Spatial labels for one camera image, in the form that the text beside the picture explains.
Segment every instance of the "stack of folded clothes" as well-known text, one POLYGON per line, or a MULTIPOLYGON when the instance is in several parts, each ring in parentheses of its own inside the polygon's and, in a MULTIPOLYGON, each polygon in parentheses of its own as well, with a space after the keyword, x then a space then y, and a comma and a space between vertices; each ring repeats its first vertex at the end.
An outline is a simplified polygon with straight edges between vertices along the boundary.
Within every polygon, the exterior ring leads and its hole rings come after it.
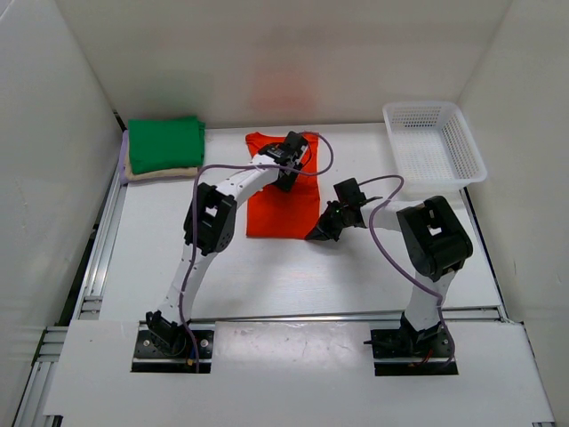
POLYGON ((195 176, 204 164, 205 124, 196 117, 129 120, 119 157, 121 182, 195 176))

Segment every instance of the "robotic arm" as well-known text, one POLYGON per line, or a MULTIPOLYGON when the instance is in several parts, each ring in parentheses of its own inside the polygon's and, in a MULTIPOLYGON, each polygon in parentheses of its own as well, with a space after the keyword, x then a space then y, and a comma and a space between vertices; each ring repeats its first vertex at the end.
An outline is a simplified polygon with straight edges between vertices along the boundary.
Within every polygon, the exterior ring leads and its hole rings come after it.
MULTIPOLYGON (((334 185, 338 200, 328 202, 307 240, 338 240, 346 227, 368 228, 372 211, 383 201, 366 198, 354 178, 334 185)), ((392 201, 375 215, 373 227, 403 234, 415 279, 443 301, 456 272, 472 255, 472 242, 444 197, 423 203, 392 201)), ((417 286, 401 317, 398 356, 428 348, 440 332, 439 300, 417 286)))
POLYGON ((233 238, 237 209, 269 184, 282 191, 290 191, 298 174, 278 167, 286 166, 299 171, 303 167, 301 160, 308 146, 308 141, 300 134, 290 132, 283 143, 269 144, 253 157, 250 165, 257 168, 235 173, 217 185, 199 184, 184 221, 185 244, 170 289, 158 309, 146 314, 155 345, 166 354, 178 354, 186 346, 186 332, 180 323, 179 300, 194 250, 193 204, 196 203, 197 208, 197 252, 188 274, 181 307, 186 319, 191 318, 192 305, 207 269, 233 238))

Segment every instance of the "white panel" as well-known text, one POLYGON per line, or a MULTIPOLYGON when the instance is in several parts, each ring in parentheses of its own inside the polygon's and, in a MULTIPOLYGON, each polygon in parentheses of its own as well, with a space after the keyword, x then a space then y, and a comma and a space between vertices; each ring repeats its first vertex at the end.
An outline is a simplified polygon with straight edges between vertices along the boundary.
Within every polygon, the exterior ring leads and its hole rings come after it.
POLYGON ((10 425, 104 197, 120 130, 53 1, 8 6, 0 58, 0 424, 10 425))
POLYGON ((381 120, 456 101, 510 0, 58 0, 124 119, 381 120))
POLYGON ((561 423, 569 423, 568 22, 569 2, 516 0, 461 98, 489 173, 471 191, 477 216, 561 423))
MULTIPOLYGON (((333 184, 359 181, 395 172, 385 125, 310 126, 333 145, 335 163, 318 177, 321 212, 336 199, 333 184)), ((244 143, 249 132, 285 135, 291 128, 228 129, 206 133, 207 163, 245 165, 244 143)), ((318 146, 318 164, 329 154, 318 146)), ((207 182, 222 181, 231 171, 213 170, 207 182)), ((108 268, 101 319, 140 320, 164 299, 180 262, 182 224, 188 212, 193 181, 129 184, 108 268)), ((365 185, 368 197, 387 196, 393 181, 365 185)), ((451 284, 445 307, 500 305, 492 273, 477 243, 468 213, 458 193, 449 196, 474 244, 474 254, 451 284)), ((246 205, 237 213, 231 245, 207 271, 194 303, 195 318, 276 316, 403 310, 413 286, 381 256, 369 230, 342 231, 340 242, 247 238, 246 205)), ((388 250, 413 271, 400 233, 379 230, 388 250)))
POLYGON ((210 374, 140 374, 130 372, 136 323, 75 321, 45 413, 63 427, 552 421, 520 325, 452 323, 460 374, 446 377, 373 376, 367 324, 218 326, 210 374))

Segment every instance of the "perforated basket bottom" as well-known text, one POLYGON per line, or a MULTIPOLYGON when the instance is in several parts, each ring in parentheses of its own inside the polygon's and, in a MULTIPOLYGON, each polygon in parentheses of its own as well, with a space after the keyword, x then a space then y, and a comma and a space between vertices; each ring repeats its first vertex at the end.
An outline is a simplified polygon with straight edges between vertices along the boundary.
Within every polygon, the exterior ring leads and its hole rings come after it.
POLYGON ((393 134, 399 164, 408 181, 442 181, 456 178, 440 131, 398 131, 393 134))

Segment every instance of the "cable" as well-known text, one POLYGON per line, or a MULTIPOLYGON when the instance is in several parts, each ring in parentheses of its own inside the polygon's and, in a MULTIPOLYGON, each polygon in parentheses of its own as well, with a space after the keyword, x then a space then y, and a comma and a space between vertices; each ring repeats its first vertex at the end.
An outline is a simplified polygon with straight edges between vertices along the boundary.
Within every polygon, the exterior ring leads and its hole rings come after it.
POLYGON ((443 306, 443 300, 444 300, 443 296, 438 292, 435 292, 431 289, 428 289, 419 280, 417 280, 416 278, 411 276, 409 273, 407 273, 407 271, 405 271, 403 269, 403 267, 401 267, 397 263, 397 261, 395 261, 391 257, 391 255, 389 255, 389 253, 385 249, 385 247, 383 247, 379 238, 377 237, 377 234, 375 233, 375 228, 373 227, 373 218, 375 217, 375 215, 379 212, 380 209, 382 209, 382 207, 387 206, 389 204, 389 202, 391 202, 391 199, 403 188, 403 184, 405 183, 405 180, 403 179, 403 176, 401 176, 401 175, 384 175, 384 176, 379 176, 377 178, 372 178, 371 180, 364 181, 359 185, 364 185, 367 182, 372 182, 372 181, 386 180, 388 178, 398 178, 400 180, 400 182, 399 182, 399 185, 397 186, 397 188, 388 196, 388 198, 383 203, 381 203, 380 205, 378 205, 377 207, 375 207, 372 210, 372 213, 370 214, 370 220, 369 220, 370 233, 372 234, 372 239, 373 239, 373 242, 375 243, 375 245, 378 247, 378 249, 383 254, 385 259, 388 260, 388 262, 395 268, 395 270, 399 271, 399 273, 401 273, 401 275, 403 275, 407 280, 409 280, 411 283, 413 283, 415 286, 417 286, 421 291, 437 298, 438 318, 441 321, 441 326, 446 331, 449 347, 451 348, 451 354, 448 357, 448 360, 442 366, 442 367, 446 367, 446 366, 448 366, 448 364, 450 364, 453 361, 454 351, 455 351, 456 347, 454 344, 453 336, 451 335, 451 331, 448 330, 448 326, 446 324, 445 318, 443 317, 443 307, 442 307, 443 306))
MULTIPOLYGON (((332 149, 332 145, 330 145, 330 142, 328 142, 328 140, 324 136, 322 136, 320 133, 306 131, 306 132, 301 132, 301 134, 317 136, 326 144, 326 146, 330 150, 330 163, 328 163, 328 166, 325 167, 322 171, 303 172, 302 170, 298 171, 292 167, 281 166, 281 165, 244 165, 244 166, 238 166, 238 165, 207 165, 207 166, 202 167, 199 170, 199 172, 197 173, 196 178, 194 178, 194 190, 193 190, 192 194, 193 195, 197 194, 197 186, 199 184, 199 179, 202 176, 202 173, 204 173, 205 171, 208 171, 210 169, 232 169, 232 170, 241 170, 241 171, 250 171, 252 169, 280 169, 282 171, 294 172, 294 173, 298 173, 300 175, 305 175, 305 176, 318 176, 318 175, 321 175, 322 173, 328 172, 332 168, 332 165, 334 162, 334 151, 332 149)), ((184 275, 184 280, 182 281, 182 284, 181 284, 180 297, 178 299, 178 313, 180 314, 180 322, 184 326, 184 329, 186 330, 186 332, 188 333, 189 338, 192 342, 192 345, 194 346, 195 349, 197 349, 196 336, 194 335, 194 333, 190 329, 186 319, 184 318, 184 310, 182 309, 183 302, 184 302, 184 292, 186 291, 186 286, 188 285, 189 273, 194 268, 194 264, 196 263, 196 255, 197 255, 197 204, 192 203, 191 207, 192 207, 192 255, 191 255, 191 258, 189 260, 188 270, 186 271, 186 274, 184 275)), ((198 354, 197 350, 196 350, 196 373, 197 374, 199 373, 199 354, 198 354)))

